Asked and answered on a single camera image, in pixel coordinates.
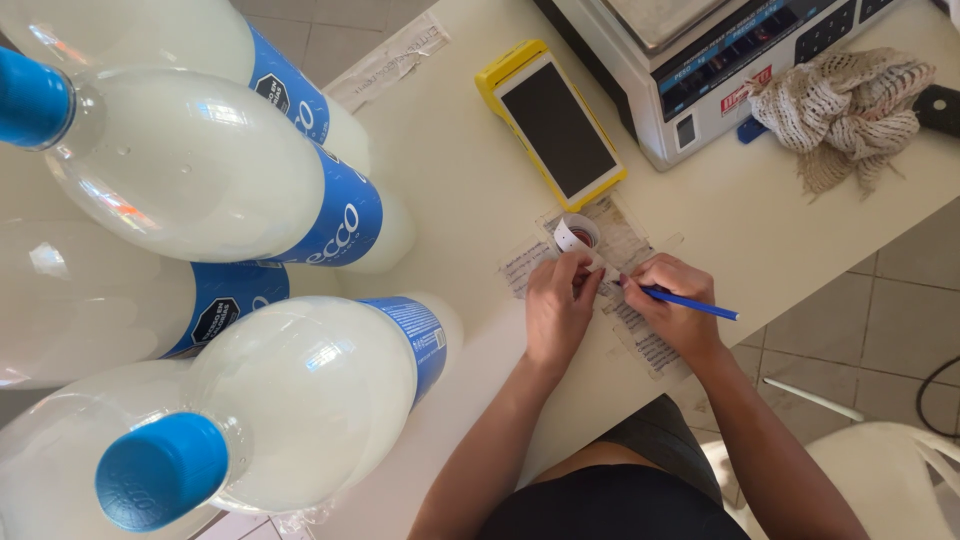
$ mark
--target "crocheted cloth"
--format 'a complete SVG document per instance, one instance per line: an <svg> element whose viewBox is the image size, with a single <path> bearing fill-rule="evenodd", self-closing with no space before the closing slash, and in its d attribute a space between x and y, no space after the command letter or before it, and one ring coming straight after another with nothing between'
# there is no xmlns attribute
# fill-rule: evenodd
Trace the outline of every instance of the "crocheted cloth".
<svg viewBox="0 0 960 540"><path fill-rule="evenodd" d="M932 65L896 49L825 51L766 85L748 81L754 117L798 153L807 192L820 194L857 173L863 196L920 130L910 109L933 83Z"/></svg>

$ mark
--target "black handle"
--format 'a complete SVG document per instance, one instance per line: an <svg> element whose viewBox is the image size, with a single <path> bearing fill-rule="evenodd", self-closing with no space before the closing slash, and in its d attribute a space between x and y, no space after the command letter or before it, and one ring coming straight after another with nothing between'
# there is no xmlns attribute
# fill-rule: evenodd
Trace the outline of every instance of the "black handle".
<svg viewBox="0 0 960 540"><path fill-rule="evenodd" d="M913 104L920 125L960 138L960 91L930 85Z"/></svg>

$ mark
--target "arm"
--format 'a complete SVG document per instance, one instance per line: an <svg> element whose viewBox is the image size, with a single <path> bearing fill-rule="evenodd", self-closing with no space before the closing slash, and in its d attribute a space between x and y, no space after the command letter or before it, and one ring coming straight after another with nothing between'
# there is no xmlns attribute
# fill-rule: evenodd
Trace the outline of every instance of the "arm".
<svg viewBox="0 0 960 540"><path fill-rule="evenodd" d="M707 390L733 471L764 532L772 540L868 539L840 492L737 366L720 341L716 319L655 300L639 287L658 284L713 304L713 278L659 254L620 279L627 303L680 353Z"/></svg>
<svg viewBox="0 0 960 540"><path fill-rule="evenodd" d="M584 339L603 271L563 254L530 275L527 350L427 492L409 538L472 538L516 488L540 410ZM579 294L574 294L574 287Z"/></svg>

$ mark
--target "plastic bottle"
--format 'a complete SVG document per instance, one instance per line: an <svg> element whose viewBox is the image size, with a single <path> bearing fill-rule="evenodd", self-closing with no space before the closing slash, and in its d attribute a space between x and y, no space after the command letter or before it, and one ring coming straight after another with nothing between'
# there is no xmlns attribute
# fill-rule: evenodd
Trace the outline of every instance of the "plastic bottle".
<svg viewBox="0 0 960 540"><path fill-rule="evenodd" d="M71 82L0 49L0 140L44 149L67 195L145 249L198 262L393 267L413 220L225 79L132 69Z"/></svg>
<svg viewBox="0 0 960 540"><path fill-rule="evenodd" d="M425 293L303 297L259 309L197 357L183 381L188 412L107 449L95 482L104 512L146 531L210 497L250 513L322 503L383 459L462 344L459 317ZM119 478L156 506L137 508Z"/></svg>
<svg viewBox="0 0 960 540"><path fill-rule="evenodd" d="M92 487L113 440L180 409L189 365L139 362L74 382L0 430L0 539L184 540L209 522L219 509L204 505L162 530L126 532Z"/></svg>
<svg viewBox="0 0 960 540"><path fill-rule="evenodd" d="M365 175L369 139L228 0L4 0L0 31L25 55L73 76L130 65L182 67L256 90Z"/></svg>
<svg viewBox="0 0 960 540"><path fill-rule="evenodd" d="M86 221L4 223L0 303L10 317L0 325L0 388L196 356L238 317L289 298L283 265L260 264L166 258Z"/></svg>

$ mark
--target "woman's right hand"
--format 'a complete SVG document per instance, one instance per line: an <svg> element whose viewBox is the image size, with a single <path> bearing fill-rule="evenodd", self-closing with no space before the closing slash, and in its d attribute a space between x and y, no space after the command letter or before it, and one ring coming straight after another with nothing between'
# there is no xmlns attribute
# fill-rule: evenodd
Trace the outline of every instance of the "woman's right hand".
<svg viewBox="0 0 960 540"><path fill-rule="evenodd" d="M641 285L659 285L678 296L713 305L713 276L707 272L660 253L643 261L629 277L621 274L620 285L627 304L687 362L708 361L727 351L714 315L657 300L640 289Z"/></svg>

